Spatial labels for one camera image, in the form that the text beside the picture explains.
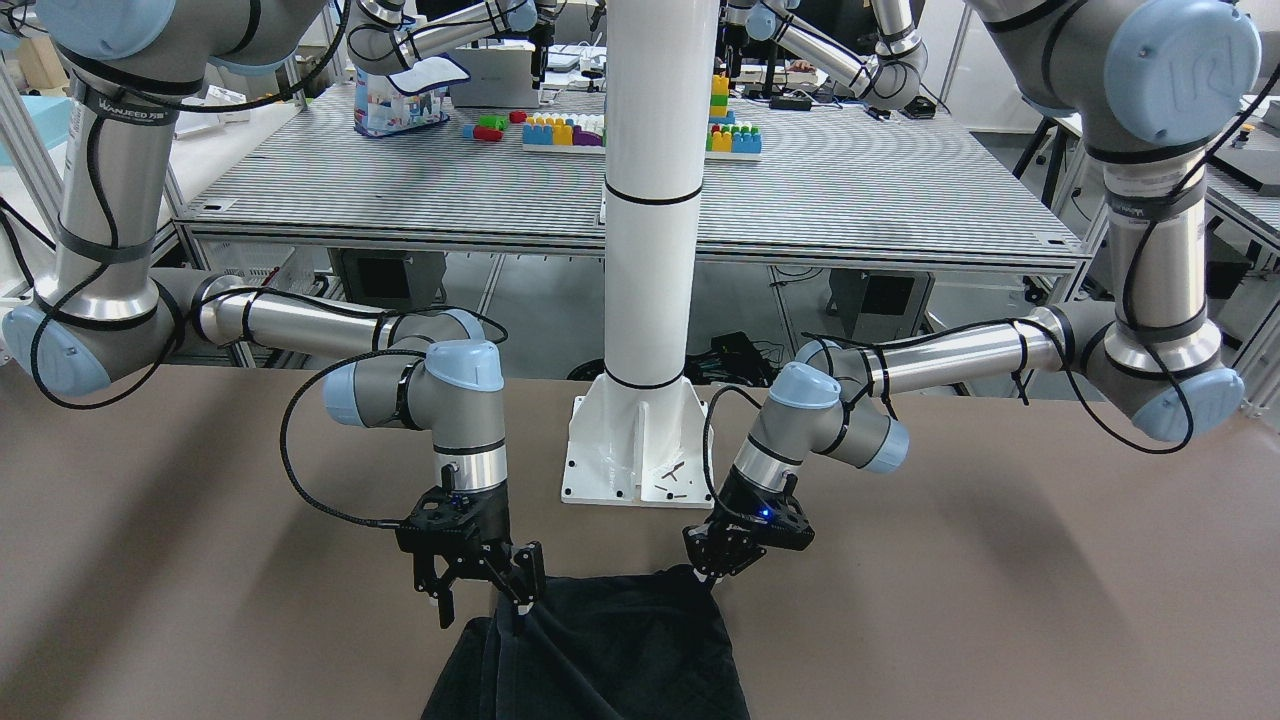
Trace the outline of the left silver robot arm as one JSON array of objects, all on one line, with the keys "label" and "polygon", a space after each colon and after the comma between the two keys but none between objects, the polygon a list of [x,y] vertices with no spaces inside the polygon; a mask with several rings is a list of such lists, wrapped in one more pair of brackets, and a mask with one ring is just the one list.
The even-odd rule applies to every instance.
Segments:
[{"label": "left silver robot arm", "polygon": [[1064,296],[1025,316],[973,322],[883,343],[815,334],[785,365],[707,519],[685,528],[692,577],[713,585],[769,550],[814,539],[796,500],[803,464],[831,457],[890,473],[908,455],[892,397],[980,375],[1018,392],[1061,372],[1096,388],[1143,436],[1175,454],[1245,397],[1221,357],[1204,287],[1210,156],[1257,79],[1262,38],[1234,1],[974,1],[1024,99],[1074,115],[1100,167],[1097,219],[1117,254],[1108,301]]}]

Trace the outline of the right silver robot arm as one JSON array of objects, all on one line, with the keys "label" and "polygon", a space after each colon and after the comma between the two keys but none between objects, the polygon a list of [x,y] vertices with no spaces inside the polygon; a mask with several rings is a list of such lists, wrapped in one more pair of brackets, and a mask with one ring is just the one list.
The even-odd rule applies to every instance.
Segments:
[{"label": "right silver robot arm", "polygon": [[155,268],[154,234],[175,124],[207,64],[271,69],[324,1],[37,1],[70,63],[76,132],[67,152],[54,266],[3,319],[13,359],[55,404],[131,375],[146,380],[191,340],[250,342],[332,359],[315,382],[330,415],[426,430],[438,483],[403,519],[347,515],[392,530],[440,624],[452,585],[488,582],[529,612],[547,592],[538,542],[509,529],[499,348],[484,319],[453,307],[389,311],[251,286],[236,275]]}]

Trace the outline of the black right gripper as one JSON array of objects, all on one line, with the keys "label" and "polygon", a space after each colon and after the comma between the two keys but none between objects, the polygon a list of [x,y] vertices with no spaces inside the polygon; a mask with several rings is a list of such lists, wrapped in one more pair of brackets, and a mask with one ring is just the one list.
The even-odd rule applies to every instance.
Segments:
[{"label": "black right gripper", "polygon": [[507,486],[462,492],[435,487],[396,529],[399,550],[413,559],[415,589],[438,610],[439,628],[454,623],[456,580],[493,584],[513,605],[512,633],[521,635],[547,591],[541,544],[511,538]]}]

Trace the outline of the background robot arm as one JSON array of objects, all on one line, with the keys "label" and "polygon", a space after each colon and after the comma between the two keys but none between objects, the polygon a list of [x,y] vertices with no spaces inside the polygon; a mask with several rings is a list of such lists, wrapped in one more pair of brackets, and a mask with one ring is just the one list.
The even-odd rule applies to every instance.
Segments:
[{"label": "background robot arm", "polygon": [[535,1],[477,1],[439,20],[407,28],[404,1],[352,1],[348,54],[370,76],[394,76],[480,38],[527,32],[539,20]]}]

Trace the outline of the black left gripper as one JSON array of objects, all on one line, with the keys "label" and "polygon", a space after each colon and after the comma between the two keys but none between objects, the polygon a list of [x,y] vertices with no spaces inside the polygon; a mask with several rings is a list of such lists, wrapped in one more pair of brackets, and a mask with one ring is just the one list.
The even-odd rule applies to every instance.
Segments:
[{"label": "black left gripper", "polygon": [[768,548],[804,551],[814,541],[815,532],[794,497],[797,475],[785,471],[782,479],[781,489],[767,489],[733,469],[708,519],[684,528],[687,559],[708,592],[764,557]]}]

